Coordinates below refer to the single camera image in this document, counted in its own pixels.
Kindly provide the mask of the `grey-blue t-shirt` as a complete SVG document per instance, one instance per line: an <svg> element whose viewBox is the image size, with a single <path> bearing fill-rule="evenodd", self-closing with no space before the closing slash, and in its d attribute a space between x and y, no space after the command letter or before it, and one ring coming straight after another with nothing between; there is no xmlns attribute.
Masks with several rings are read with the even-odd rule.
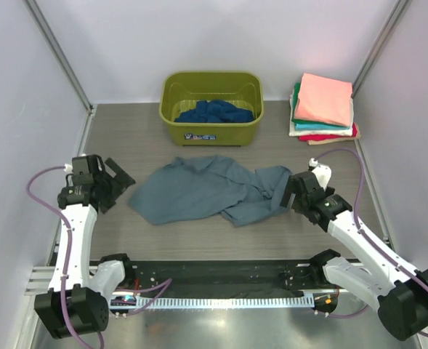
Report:
<svg viewBox="0 0 428 349"><path fill-rule="evenodd" d="M286 212L280 205L291 171L251 171L226 156L176 157L140 185L128 205L153 225L200 220L216 214L235 227Z"/></svg>

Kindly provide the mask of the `olive green plastic basket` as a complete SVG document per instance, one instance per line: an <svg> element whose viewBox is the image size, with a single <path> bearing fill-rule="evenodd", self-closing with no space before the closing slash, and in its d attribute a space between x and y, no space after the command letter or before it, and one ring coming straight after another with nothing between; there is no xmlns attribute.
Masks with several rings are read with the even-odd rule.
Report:
<svg viewBox="0 0 428 349"><path fill-rule="evenodd" d="M245 146L264 114L262 83L244 71L182 71L163 83L159 114L177 145Z"/></svg>

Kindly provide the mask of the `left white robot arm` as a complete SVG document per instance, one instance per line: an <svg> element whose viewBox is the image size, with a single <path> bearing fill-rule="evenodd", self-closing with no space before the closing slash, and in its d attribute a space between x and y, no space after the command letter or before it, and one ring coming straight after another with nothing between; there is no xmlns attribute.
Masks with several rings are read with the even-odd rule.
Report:
<svg viewBox="0 0 428 349"><path fill-rule="evenodd" d="M97 270L90 270L99 214L108 212L135 181L113 159L95 154L74 157L61 168L65 187L57 195L57 206L28 193L61 219L54 273L47 290L35 296L34 310L53 338L78 340L83 334L102 334L113 292L135 285L135 271L125 253L104 256Z"/></svg>

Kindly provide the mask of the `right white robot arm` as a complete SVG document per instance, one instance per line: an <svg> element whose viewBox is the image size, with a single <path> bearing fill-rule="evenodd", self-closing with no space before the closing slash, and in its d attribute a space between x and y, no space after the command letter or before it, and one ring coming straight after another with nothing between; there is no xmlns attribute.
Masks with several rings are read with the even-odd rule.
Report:
<svg viewBox="0 0 428 349"><path fill-rule="evenodd" d="M404 341L428 327L428 269L420 271L392 251L328 186L331 170L323 165L289 177L281 206L289 206L343 243L361 262L354 266L334 250L310 259L310 282L335 284L375 311L383 327Z"/></svg>

